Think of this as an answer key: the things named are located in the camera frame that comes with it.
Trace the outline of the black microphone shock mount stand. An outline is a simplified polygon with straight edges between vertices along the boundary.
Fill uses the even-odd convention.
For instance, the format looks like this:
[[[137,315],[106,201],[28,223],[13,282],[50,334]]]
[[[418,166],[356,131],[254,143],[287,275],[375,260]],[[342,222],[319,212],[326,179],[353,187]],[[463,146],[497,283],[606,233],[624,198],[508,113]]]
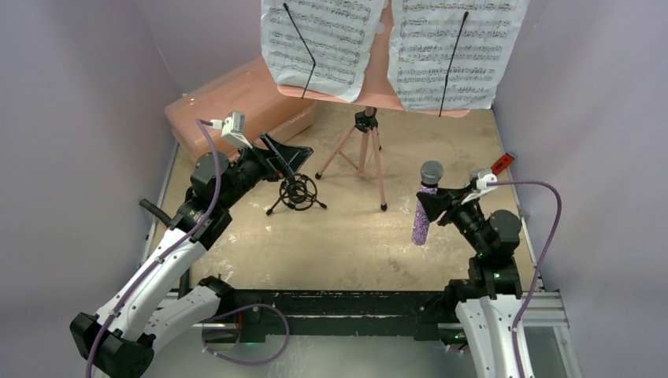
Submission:
[[[284,179],[280,183],[278,199],[265,211],[265,215],[270,216],[280,203],[296,212],[306,211],[314,205],[327,209],[327,205],[321,202],[317,195],[315,181],[305,174],[296,173],[292,178]]]

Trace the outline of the pink music stand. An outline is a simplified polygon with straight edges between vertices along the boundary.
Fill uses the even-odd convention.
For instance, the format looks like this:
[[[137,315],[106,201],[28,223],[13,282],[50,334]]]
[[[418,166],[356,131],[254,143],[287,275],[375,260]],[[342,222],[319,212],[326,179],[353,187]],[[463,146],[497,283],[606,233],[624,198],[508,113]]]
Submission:
[[[403,106],[390,85],[386,75],[388,72],[388,42],[393,27],[393,16],[390,1],[380,3],[380,19],[373,29],[376,36],[369,52],[369,63],[364,73],[364,81],[358,97],[352,103],[364,106],[364,117],[356,117],[354,125],[350,126],[336,147],[332,150],[323,165],[317,170],[314,178],[319,180],[325,174],[334,158],[342,157],[360,177],[371,176],[377,178],[380,195],[380,210],[385,212],[388,208],[385,189],[384,175],[381,163],[381,144],[377,125],[377,109],[402,110]],[[351,160],[343,152],[343,147],[353,132],[361,133],[360,152],[358,161]]]

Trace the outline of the sheet music page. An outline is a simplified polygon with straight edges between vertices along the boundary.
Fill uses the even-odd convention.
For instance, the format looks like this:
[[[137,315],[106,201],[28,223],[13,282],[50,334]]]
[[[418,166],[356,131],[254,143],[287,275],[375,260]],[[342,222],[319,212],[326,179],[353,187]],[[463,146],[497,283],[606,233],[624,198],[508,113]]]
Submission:
[[[489,109],[529,0],[393,1],[388,82],[407,111]]]
[[[355,101],[383,1],[263,1],[262,57],[275,83]]]

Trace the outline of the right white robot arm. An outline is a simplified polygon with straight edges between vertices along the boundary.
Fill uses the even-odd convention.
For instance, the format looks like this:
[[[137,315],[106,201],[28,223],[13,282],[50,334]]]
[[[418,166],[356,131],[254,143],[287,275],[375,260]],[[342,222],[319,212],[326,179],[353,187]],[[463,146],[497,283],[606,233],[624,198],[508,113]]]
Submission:
[[[442,294],[420,307],[461,323],[479,375],[531,377],[522,323],[530,297],[522,294],[514,259],[521,221],[504,209],[485,216],[479,205],[481,197],[497,187],[472,183],[460,189],[430,188],[417,193],[426,220],[454,225],[474,251],[468,279],[450,280]]]

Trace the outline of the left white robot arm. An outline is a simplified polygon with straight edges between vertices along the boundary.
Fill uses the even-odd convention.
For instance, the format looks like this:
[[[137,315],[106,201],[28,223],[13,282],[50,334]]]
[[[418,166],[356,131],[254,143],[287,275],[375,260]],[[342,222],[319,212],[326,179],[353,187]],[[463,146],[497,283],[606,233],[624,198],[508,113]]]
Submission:
[[[264,146],[245,146],[230,162],[216,150],[202,155],[191,174],[186,200],[168,222],[161,242],[124,287],[93,314],[79,313],[70,332],[86,375],[140,377],[154,356],[200,321],[232,317],[234,290],[216,277],[198,283],[171,305],[159,304],[177,279],[230,225],[230,209],[257,183],[292,178],[313,154],[263,133]]]

